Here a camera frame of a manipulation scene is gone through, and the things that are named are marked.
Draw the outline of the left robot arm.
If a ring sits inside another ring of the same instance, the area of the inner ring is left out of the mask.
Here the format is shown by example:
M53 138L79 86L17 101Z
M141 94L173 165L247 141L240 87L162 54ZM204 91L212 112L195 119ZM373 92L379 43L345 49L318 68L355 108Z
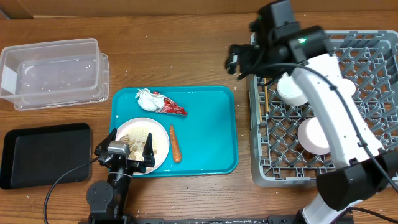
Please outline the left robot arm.
M152 162L128 159L128 145L117 141L116 134L117 129L114 128L95 149L99 164L108 168L109 174L106 181L95 182L87 191L89 223L138 222L133 215L124 213L127 196L134 173L144 173Z

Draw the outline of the pink bowl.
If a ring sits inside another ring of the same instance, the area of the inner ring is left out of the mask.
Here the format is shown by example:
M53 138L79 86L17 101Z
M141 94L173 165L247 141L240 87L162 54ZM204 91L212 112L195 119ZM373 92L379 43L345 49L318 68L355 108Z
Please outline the pink bowl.
M322 127L316 117L306 119L298 127L298 141L308 152L315 155L325 155L330 147Z

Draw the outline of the red snack wrapper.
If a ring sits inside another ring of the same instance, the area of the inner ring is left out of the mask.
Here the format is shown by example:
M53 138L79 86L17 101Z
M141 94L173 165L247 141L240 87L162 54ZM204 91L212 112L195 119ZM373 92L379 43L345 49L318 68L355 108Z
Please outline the red snack wrapper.
M176 104L176 102L174 102L170 98L168 98L156 91L154 92L154 95L157 98L161 98L164 103L162 106L157 107L157 109L155 110L156 113L177 114L177 115L182 115L182 116L187 115L187 112L185 111L185 109L183 107L179 106L178 104Z

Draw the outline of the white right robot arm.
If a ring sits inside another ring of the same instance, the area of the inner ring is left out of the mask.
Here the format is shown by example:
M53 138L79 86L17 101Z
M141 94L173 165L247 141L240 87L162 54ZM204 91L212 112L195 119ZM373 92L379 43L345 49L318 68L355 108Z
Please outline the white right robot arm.
M301 28L291 4L274 1L260 8L250 28L256 43L231 45L225 69L239 79L289 75L310 103L335 165L317 177L318 195L309 205L296 215L269 216L267 223L352 223L360 202L392 185L397 152L384 150L339 87L338 59L320 26Z

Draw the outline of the wooden chopstick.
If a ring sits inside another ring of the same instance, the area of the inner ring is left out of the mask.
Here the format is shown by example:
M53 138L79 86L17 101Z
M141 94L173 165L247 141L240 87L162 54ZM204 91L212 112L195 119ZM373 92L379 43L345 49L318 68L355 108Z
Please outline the wooden chopstick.
M265 101L265 109L266 109L266 114L269 112L269 101L268 101L268 89L267 89L267 79L264 78L264 101Z
M261 98L258 96L258 113L259 113L259 121L262 123L262 113L261 113Z

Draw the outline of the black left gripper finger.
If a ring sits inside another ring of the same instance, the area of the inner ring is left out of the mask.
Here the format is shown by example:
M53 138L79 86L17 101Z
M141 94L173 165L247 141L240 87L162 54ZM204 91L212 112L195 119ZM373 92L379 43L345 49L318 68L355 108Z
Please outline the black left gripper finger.
M95 148L94 155L99 156L103 151L107 151L108 146L110 145L111 141L116 139L117 129L114 128L109 135L102 140Z
M149 133L147 136L142 156L144 158L143 163L146 167L155 166L154 151L152 147L152 133Z

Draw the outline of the white cup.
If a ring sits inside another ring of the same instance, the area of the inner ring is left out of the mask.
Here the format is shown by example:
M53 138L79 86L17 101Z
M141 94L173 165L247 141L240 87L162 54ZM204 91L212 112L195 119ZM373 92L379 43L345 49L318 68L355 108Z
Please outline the white cup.
M356 92L355 84L349 79L342 79L340 82L340 88L349 96L353 96Z

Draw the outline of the white bowl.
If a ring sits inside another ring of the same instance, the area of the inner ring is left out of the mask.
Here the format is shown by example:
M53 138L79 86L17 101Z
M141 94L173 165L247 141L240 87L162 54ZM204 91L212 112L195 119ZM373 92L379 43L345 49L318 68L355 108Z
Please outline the white bowl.
M277 92L282 101L287 105L301 106L308 103L308 99L303 91L287 73L284 73L277 82Z

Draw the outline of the white tissue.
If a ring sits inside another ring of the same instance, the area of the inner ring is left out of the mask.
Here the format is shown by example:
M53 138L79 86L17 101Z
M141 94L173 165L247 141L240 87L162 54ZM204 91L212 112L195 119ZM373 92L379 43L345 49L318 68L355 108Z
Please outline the white tissue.
M159 112L165 106L165 96L151 93L149 89L138 89L136 94L138 105L150 112Z

